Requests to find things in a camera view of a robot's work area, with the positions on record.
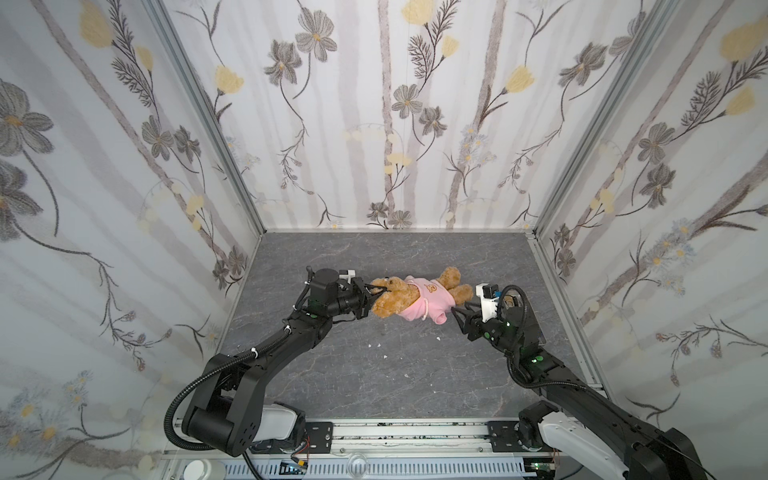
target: wall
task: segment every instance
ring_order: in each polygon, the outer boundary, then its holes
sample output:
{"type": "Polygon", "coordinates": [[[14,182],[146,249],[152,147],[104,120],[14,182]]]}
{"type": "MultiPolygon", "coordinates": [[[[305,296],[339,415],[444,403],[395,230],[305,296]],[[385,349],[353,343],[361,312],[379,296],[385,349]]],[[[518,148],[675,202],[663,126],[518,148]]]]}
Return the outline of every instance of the wall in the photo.
{"type": "Polygon", "coordinates": [[[3,476],[145,478],[257,239],[139,3],[3,2],[0,45],[3,476]]]}
{"type": "Polygon", "coordinates": [[[652,2],[166,0],[268,228],[531,227],[652,2]]]}
{"type": "Polygon", "coordinates": [[[681,2],[540,236],[630,412],[765,478],[768,8],[681,2]]]}

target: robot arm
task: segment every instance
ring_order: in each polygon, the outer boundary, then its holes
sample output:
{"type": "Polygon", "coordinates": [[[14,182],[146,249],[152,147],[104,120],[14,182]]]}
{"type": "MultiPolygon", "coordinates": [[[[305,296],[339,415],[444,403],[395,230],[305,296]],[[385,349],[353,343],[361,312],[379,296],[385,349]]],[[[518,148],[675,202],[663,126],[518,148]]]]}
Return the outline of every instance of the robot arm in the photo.
{"type": "Polygon", "coordinates": [[[541,330],[522,289],[499,292],[496,285],[482,284],[478,295],[480,304],[452,309],[462,333],[471,341],[486,338],[507,357],[515,383],[546,399],[520,412],[522,445],[557,448],[606,480],[706,480],[685,435],[662,432],[625,412],[540,345],[541,330]]]}
{"type": "Polygon", "coordinates": [[[184,449],[218,449],[238,456],[254,439],[284,439],[290,432],[296,415],[282,407],[264,407],[266,384],[297,356],[317,346],[331,330],[334,316],[353,313],[356,319],[362,319],[385,291],[365,284],[354,270],[313,272],[307,267],[307,271],[306,287],[282,330],[250,352],[234,357],[215,355],[206,364],[203,376],[174,400],[165,419],[166,436],[172,443],[184,449]],[[222,394],[233,389],[234,397],[222,394]],[[185,442],[173,430],[174,412],[187,396],[182,395],[185,392],[192,393],[192,399],[181,431],[201,444],[185,442]]]}

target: white cylinder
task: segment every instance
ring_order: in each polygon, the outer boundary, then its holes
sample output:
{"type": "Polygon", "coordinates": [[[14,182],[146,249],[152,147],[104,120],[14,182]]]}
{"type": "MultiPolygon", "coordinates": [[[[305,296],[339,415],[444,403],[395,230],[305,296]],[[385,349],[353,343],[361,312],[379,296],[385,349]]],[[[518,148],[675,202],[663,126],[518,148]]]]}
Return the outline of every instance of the white cylinder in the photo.
{"type": "Polygon", "coordinates": [[[184,480],[224,480],[227,467],[217,460],[193,460],[184,468],[184,480]]]}

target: pink shirt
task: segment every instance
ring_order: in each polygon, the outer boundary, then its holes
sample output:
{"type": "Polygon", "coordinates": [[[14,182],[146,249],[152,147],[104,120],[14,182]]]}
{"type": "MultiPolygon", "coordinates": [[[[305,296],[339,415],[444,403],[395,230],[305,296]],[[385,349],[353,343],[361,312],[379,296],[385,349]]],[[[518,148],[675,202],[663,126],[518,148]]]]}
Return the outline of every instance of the pink shirt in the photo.
{"type": "Polygon", "coordinates": [[[421,296],[398,315],[409,322],[417,318],[424,320],[428,316],[438,325],[445,323],[447,320],[445,312],[450,310],[452,306],[456,306],[456,302],[448,290],[437,280],[413,278],[410,275],[406,277],[406,283],[416,285],[421,296]]]}

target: teddy bear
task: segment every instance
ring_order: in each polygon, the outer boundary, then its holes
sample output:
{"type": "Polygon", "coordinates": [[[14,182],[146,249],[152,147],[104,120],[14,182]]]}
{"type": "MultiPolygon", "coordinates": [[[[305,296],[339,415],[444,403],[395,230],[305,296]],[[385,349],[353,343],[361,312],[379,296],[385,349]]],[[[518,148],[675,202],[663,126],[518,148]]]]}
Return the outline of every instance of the teddy bear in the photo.
{"type": "Polygon", "coordinates": [[[371,285],[385,287],[387,291],[376,300],[371,311],[381,318],[397,313],[409,322],[429,317],[442,325],[452,306],[463,305],[473,297],[469,285],[459,285],[461,278],[454,266],[446,268],[435,280],[410,275],[405,280],[396,276],[377,278],[371,285]]]}

